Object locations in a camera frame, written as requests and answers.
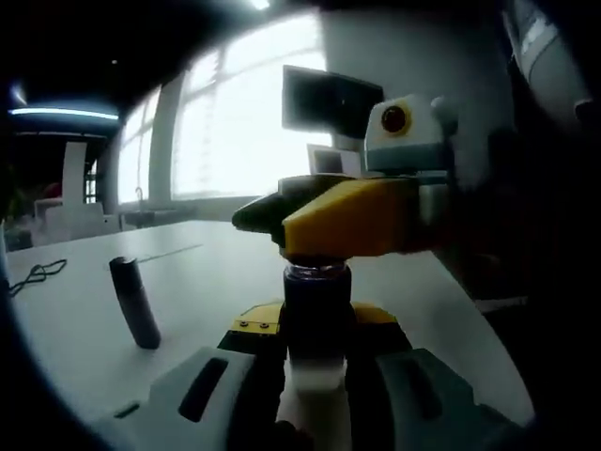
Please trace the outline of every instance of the black cylindrical object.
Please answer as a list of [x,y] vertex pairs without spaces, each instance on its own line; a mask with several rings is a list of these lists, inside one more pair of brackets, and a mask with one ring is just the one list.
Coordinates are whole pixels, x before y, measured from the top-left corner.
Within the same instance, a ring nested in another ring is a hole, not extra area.
[[133,339],[140,348],[155,350],[161,344],[161,333],[150,310],[137,260],[117,257],[109,266],[116,297]]
[[289,265],[284,272],[283,333],[290,359],[331,361],[345,355],[353,313],[346,263]]

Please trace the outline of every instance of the white table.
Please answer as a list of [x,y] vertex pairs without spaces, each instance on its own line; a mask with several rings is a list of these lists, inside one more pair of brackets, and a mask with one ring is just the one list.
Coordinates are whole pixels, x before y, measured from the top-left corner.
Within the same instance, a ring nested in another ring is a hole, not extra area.
[[[140,264],[162,331],[156,351],[138,349],[108,271],[117,256]],[[25,288],[13,305],[35,358],[85,421],[145,399],[150,384],[202,346],[216,346],[234,317],[283,298],[285,261],[268,235],[228,223],[187,222],[63,242],[8,254],[12,282],[36,263],[67,258],[59,275]],[[382,306],[409,341],[464,377],[476,400],[524,425],[530,398],[504,346],[468,295],[430,252],[354,258],[353,301]]]

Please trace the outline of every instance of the ceiling light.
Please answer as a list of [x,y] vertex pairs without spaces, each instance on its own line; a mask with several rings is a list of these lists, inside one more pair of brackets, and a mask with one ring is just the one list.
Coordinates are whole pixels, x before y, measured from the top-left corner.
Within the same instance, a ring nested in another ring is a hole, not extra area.
[[250,2],[259,11],[270,7],[269,0],[250,0]]
[[23,88],[19,85],[15,85],[10,89],[10,94],[12,95],[12,99],[16,102],[27,105],[27,101],[25,100],[25,93],[23,92]]
[[96,113],[93,111],[69,110],[66,108],[17,108],[9,110],[12,115],[71,115],[71,116],[87,116],[100,117],[102,119],[118,120],[117,115],[107,115],[104,113]]

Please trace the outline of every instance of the bright window light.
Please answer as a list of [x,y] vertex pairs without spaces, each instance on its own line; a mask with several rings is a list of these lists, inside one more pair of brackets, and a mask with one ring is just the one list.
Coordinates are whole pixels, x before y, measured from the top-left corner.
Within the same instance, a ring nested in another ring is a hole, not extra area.
[[71,115],[71,116],[87,116],[100,117],[102,119],[118,120],[117,115],[107,115],[104,113],[96,113],[94,111],[69,110],[66,108],[17,108],[8,111],[14,116],[17,115]]
[[282,127],[284,65],[326,69],[315,14],[259,28],[197,60],[177,112],[172,199],[262,195],[278,179],[310,173],[307,144],[331,146],[331,135]]
[[131,111],[121,135],[117,171],[117,199],[119,204],[136,202],[139,192],[148,200],[148,171],[154,118],[157,114],[161,89],[148,94]]
[[262,9],[269,8],[270,2],[268,2],[268,0],[251,0],[251,5],[260,11]]

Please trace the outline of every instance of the cable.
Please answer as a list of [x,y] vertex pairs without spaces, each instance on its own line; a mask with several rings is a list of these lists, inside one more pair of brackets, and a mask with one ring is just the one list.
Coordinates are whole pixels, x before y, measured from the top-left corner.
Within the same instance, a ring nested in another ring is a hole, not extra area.
[[28,284],[38,284],[44,282],[49,275],[58,274],[59,272],[63,271],[66,266],[67,260],[65,258],[61,258],[60,260],[54,261],[47,265],[35,265],[27,277],[25,277],[25,280],[22,282],[17,282],[15,285],[10,287],[10,296],[14,298]]

